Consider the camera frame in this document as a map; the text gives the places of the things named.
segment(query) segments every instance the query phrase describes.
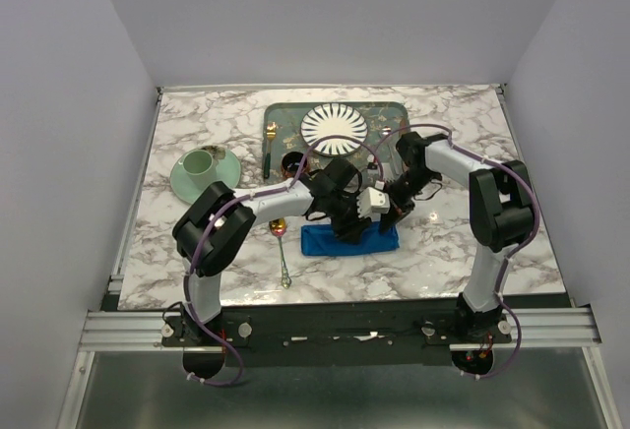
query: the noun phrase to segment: marble tabletop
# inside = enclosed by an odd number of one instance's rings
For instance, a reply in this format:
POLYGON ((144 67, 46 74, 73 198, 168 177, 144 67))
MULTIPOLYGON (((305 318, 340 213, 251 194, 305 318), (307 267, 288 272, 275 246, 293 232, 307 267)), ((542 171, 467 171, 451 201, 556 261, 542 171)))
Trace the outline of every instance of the marble tabletop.
MULTIPOLYGON (((169 173, 187 151, 207 144, 228 147, 242 162, 239 187, 263 184, 265 109, 276 102, 396 101, 409 120, 454 129, 456 143, 487 157, 517 157, 498 97, 489 86, 312 88, 259 91, 168 92, 163 95, 119 309, 156 309, 181 300, 184 265, 171 236, 188 205, 170 190, 169 173)), ((422 134, 431 134, 423 130, 422 134)), ((299 228, 287 220, 284 252, 293 285, 280 285, 277 239, 266 227, 252 229, 234 262, 222 273, 221 303, 274 304, 455 296, 473 265, 468 192, 445 187, 398 225, 396 252, 348 258, 304 257, 299 228)), ((544 228, 517 255, 507 294, 564 291, 544 228)))

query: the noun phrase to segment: wall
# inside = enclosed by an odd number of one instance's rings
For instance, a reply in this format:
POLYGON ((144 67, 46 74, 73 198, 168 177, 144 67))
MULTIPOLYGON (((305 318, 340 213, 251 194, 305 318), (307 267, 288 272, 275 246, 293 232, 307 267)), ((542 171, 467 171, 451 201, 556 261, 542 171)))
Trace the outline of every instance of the wall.
POLYGON ((0 414, 55 427, 156 101, 109 0, 0 0, 0 414))
POLYGON ((112 0, 160 86, 505 82, 554 0, 112 0))
POLYGON ((628 427, 629 80, 630 0, 557 0, 507 95, 562 275, 593 306, 628 427))

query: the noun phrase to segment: green tray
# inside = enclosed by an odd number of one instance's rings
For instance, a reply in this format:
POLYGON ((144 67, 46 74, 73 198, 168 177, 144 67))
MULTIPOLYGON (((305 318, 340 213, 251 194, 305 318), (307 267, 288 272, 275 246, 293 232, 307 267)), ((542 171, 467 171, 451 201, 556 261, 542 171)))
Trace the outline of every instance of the green tray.
MULTIPOLYGON (((322 101, 322 102, 279 102, 272 104, 265 111, 264 123, 263 123, 263 161, 267 154, 267 138, 265 136, 265 127, 275 122, 278 125, 278 131, 276 131, 276 138, 272 141, 272 155, 271 155, 271 168, 270 175, 265 184, 271 185, 282 181, 283 173, 281 171, 281 161, 283 156, 289 152, 306 152, 308 145, 302 139, 300 134, 300 125, 302 118, 313 107, 325 104, 328 102, 338 102, 339 104, 346 104, 353 107, 360 112, 365 118, 367 123, 367 139, 365 144, 368 146, 376 146, 380 140, 381 129, 388 126, 392 130, 396 130, 401 127, 401 122, 406 121, 409 124, 409 115, 405 107, 399 102, 349 102, 349 101, 322 101)), ((399 138, 399 134, 394 134, 388 142, 392 144, 392 151, 394 145, 399 138)), ((367 166, 367 157, 369 152, 360 148, 356 152, 347 155, 346 158, 352 162, 352 164, 362 170, 367 166)), ((383 162, 392 163, 390 150, 386 146, 382 146, 379 149, 378 157, 383 162)), ((400 169, 401 159, 396 155, 397 166, 400 169)), ((330 156, 319 155, 314 153, 309 158, 311 169, 324 168, 333 158, 330 156)), ((261 177, 263 176, 263 163, 261 162, 261 177)))

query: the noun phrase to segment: folded blue towel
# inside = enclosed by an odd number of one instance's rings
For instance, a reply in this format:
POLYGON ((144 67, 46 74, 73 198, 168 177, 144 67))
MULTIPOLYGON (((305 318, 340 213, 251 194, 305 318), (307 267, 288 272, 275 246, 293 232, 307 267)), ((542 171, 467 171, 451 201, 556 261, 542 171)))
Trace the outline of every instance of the folded blue towel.
POLYGON ((378 225, 379 222, 370 224, 363 231, 361 243, 358 245, 337 240, 330 224, 302 225, 302 254, 308 257, 348 257, 398 249, 396 227, 381 235, 378 233, 378 225))

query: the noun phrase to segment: green plate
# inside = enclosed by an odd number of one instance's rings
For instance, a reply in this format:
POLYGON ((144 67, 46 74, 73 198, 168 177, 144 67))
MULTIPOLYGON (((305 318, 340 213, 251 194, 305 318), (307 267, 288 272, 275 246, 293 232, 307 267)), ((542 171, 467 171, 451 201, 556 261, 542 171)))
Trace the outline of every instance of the green plate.
MULTIPOLYGON (((215 146, 201 147, 205 150, 214 148, 215 146)), ((177 198, 192 205, 204 190, 195 185, 184 171, 183 161, 187 154, 182 155, 173 169, 170 170, 170 188, 177 198)), ((222 181, 228 188, 235 188, 240 181, 240 160, 228 149, 225 149, 225 158, 217 160, 217 179, 215 181, 222 181)))

